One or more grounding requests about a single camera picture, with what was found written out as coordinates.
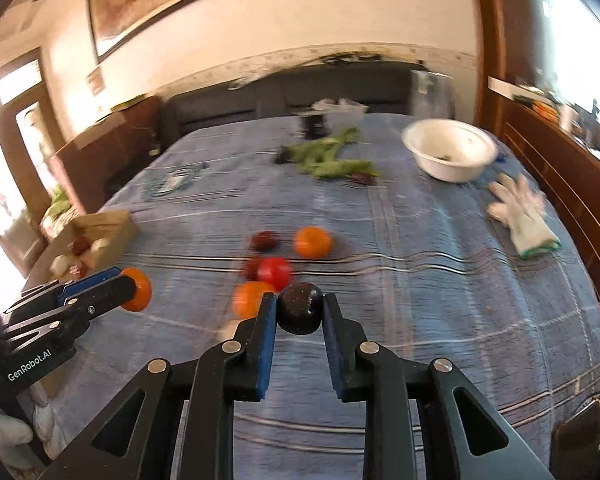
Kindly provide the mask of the left gloved hand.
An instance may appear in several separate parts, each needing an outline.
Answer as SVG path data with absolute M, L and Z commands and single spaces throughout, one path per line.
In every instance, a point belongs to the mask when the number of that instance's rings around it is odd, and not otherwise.
M 29 390 L 32 401 L 32 422 L 24 422 L 0 411 L 0 460 L 14 479 L 36 479 L 43 470 L 29 443 L 38 437 L 43 455 L 54 460 L 66 447 L 67 441 L 50 397 L 40 382 Z

